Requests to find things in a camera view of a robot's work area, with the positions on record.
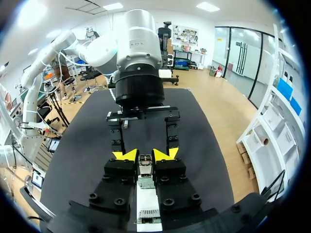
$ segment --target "monitor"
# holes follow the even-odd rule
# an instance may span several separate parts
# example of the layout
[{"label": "monitor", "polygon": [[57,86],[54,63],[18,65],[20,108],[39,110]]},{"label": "monitor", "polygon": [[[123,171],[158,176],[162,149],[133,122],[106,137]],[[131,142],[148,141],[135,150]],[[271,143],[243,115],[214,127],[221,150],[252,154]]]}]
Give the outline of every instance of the monitor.
[{"label": "monitor", "polygon": [[17,105],[17,99],[15,98],[12,102],[12,107],[14,108]]}]

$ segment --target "glass wall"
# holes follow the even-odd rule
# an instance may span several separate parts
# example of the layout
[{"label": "glass wall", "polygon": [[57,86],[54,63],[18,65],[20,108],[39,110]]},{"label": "glass wall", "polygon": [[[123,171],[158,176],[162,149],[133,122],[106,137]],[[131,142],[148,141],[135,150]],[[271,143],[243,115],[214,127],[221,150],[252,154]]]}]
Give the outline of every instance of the glass wall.
[{"label": "glass wall", "polygon": [[[279,47],[284,49],[284,45],[281,41],[278,42]],[[261,101],[267,91],[270,76],[272,73],[273,62],[274,62],[274,53],[275,53],[275,39],[269,35],[263,35],[263,44],[262,44],[262,56],[261,64],[258,72],[257,81],[253,90],[250,100],[252,103],[259,107]],[[281,56],[279,63],[277,64],[277,73],[279,76],[283,74],[284,60]]]},{"label": "glass wall", "polygon": [[225,78],[249,96],[260,60],[261,33],[232,28],[230,54]]},{"label": "glass wall", "polygon": [[[279,47],[284,44],[279,40]],[[275,53],[274,36],[235,27],[216,27],[212,66],[223,68],[222,76],[256,107],[266,93]],[[284,59],[277,64],[278,75],[284,75]]]},{"label": "glass wall", "polygon": [[227,62],[228,47],[229,47],[229,28],[216,28],[212,66],[215,68],[221,66],[223,68],[222,75],[224,75],[225,65]]}]

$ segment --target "shelving unit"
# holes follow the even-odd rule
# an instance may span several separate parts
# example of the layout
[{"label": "shelving unit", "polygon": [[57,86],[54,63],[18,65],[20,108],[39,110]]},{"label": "shelving unit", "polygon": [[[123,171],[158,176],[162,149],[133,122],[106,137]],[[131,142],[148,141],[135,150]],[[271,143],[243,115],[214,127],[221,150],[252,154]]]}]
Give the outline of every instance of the shelving unit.
[{"label": "shelving unit", "polygon": [[[259,192],[262,192],[262,190],[265,187],[269,187],[271,183],[278,177],[278,175],[284,170],[284,179],[283,179],[283,187],[284,191],[279,193],[278,198],[283,195],[283,193],[288,188],[289,181],[291,179],[291,176],[293,175],[293,172],[287,172],[287,163],[289,160],[295,159],[292,157],[292,152],[294,150],[297,150],[297,147],[300,147],[302,150],[303,146],[305,145],[305,135],[306,131],[303,126],[303,123],[298,116],[298,114],[295,112],[295,110],[292,108],[290,102],[282,95],[282,93],[273,86],[275,76],[277,74],[276,68],[277,68],[277,61],[278,56],[283,56],[284,60],[287,65],[290,65],[296,70],[300,69],[300,65],[298,61],[296,61],[290,54],[288,54],[286,51],[282,49],[278,49],[278,34],[277,34],[277,27],[274,25],[274,31],[275,31],[275,48],[277,52],[275,53],[276,56],[274,58],[274,64],[273,64],[273,70],[271,73],[271,77],[269,80],[268,88],[266,91],[266,94],[262,100],[262,103],[260,107],[258,108],[258,111],[256,112],[254,118],[252,119],[251,123],[248,125],[248,127],[245,129],[244,133],[240,136],[240,138],[237,140],[237,144],[242,142],[245,146],[245,149],[249,155],[249,158],[252,162],[252,166],[254,168],[254,172],[256,174]],[[265,120],[265,118],[262,115],[263,110],[265,109],[265,106],[268,105],[268,103],[271,100],[271,95],[277,97],[277,101],[280,101],[282,104],[282,108],[280,108],[282,113],[284,114],[283,118],[284,120],[282,123],[277,127],[272,128],[269,126],[268,122]],[[284,147],[281,147],[279,145],[279,139],[278,137],[281,134],[281,127],[285,126],[285,122],[289,122],[291,127],[295,131],[295,141],[298,140],[297,145],[294,145],[287,153],[283,154],[282,151],[284,151]],[[268,138],[269,143],[265,146],[262,146],[258,150],[254,150],[250,147],[248,142],[249,132],[251,130],[254,130],[258,134],[261,134],[261,136],[264,136]]]}]

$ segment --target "ceiling light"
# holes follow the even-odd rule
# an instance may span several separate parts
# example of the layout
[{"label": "ceiling light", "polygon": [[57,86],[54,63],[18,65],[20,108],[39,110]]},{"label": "ceiling light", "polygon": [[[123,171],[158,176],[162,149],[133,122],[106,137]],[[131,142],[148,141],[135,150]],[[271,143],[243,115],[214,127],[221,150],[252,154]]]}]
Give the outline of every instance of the ceiling light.
[{"label": "ceiling light", "polygon": [[18,16],[18,25],[29,28],[37,24],[45,15],[47,7],[37,0],[29,0],[21,9]]},{"label": "ceiling light", "polygon": [[284,33],[284,32],[286,32],[286,31],[287,31],[287,29],[288,29],[288,28],[283,28],[283,29],[280,31],[280,33]]},{"label": "ceiling light", "polygon": [[123,8],[123,5],[118,2],[118,3],[110,4],[110,5],[107,5],[107,6],[103,6],[103,8],[108,10],[108,11],[112,11],[112,10]]},{"label": "ceiling light", "polygon": [[56,38],[57,36],[60,35],[61,32],[62,32],[62,30],[52,31],[49,34],[47,34],[47,38]]},{"label": "ceiling light", "polygon": [[31,51],[28,53],[28,55],[33,54],[33,53],[37,52],[37,50],[38,50],[38,49],[31,50]]},{"label": "ceiling light", "polygon": [[218,8],[217,6],[214,6],[214,5],[207,3],[207,2],[202,2],[199,5],[197,5],[196,7],[200,8],[202,10],[208,11],[208,12],[214,12],[214,11],[220,10],[220,8]]}]

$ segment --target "black table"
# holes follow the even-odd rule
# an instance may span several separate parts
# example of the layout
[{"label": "black table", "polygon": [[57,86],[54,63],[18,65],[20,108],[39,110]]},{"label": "black table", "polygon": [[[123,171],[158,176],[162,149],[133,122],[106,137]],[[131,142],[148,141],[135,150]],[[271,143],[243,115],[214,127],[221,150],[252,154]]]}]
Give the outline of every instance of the black table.
[{"label": "black table", "polygon": [[[202,198],[203,210],[219,212],[234,203],[229,175],[213,130],[194,96],[186,89],[165,89],[165,105],[180,111],[177,157],[187,166],[187,176]],[[92,94],[67,128],[45,176],[41,202],[56,215],[73,200],[88,206],[92,193],[104,174],[104,165],[113,157],[110,129],[105,117],[119,110],[108,90]],[[151,153],[166,151],[163,118],[130,121],[123,130],[126,151],[138,148]],[[131,206],[128,230],[136,230],[136,197]]]}]

